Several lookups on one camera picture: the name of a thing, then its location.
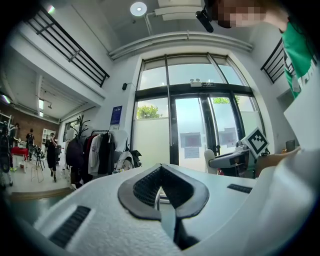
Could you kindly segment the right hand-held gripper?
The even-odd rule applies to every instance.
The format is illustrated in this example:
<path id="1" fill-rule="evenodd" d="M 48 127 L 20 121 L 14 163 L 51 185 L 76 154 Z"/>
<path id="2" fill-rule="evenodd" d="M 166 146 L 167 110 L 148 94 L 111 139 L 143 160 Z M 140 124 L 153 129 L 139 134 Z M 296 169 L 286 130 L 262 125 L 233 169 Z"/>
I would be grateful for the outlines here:
<path id="1" fill-rule="evenodd" d="M 236 142 L 235 151 L 215 156 L 211 149 L 204 152 L 209 174 L 231 177 L 255 177 L 258 157 L 268 155 L 269 142 L 261 129 L 256 127 L 248 136 Z"/>

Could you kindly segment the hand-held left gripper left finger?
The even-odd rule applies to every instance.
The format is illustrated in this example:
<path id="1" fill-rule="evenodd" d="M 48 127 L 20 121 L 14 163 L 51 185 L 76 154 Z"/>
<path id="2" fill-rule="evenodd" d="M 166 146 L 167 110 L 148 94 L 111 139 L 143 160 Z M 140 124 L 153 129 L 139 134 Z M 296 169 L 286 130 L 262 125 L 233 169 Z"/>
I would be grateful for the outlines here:
<path id="1" fill-rule="evenodd" d="M 137 219 L 119 202 L 120 185 L 145 170 L 144 167 L 134 168 L 88 182 L 42 214 L 34 228 L 49 238 L 78 206 L 83 206 L 90 211 L 66 248 L 60 250 L 60 255 L 183 255 L 159 221 Z"/>

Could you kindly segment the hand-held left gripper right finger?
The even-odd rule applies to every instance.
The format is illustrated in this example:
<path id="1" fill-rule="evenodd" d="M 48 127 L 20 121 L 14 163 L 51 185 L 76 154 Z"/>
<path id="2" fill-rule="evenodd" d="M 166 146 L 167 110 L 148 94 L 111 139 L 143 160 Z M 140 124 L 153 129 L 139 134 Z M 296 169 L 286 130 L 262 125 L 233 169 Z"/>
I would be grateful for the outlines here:
<path id="1" fill-rule="evenodd" d="M 209 191 L 208 201 L 201 212 L 181 221 L 181 250 L 187 250 L 213 235 L 245 202 L 249 194 L 228 188 L 229 185 L 253 188 L 257 182 L 252 178 L 210 174 L 174 164 L 168 166 L 203 183 Z"/>

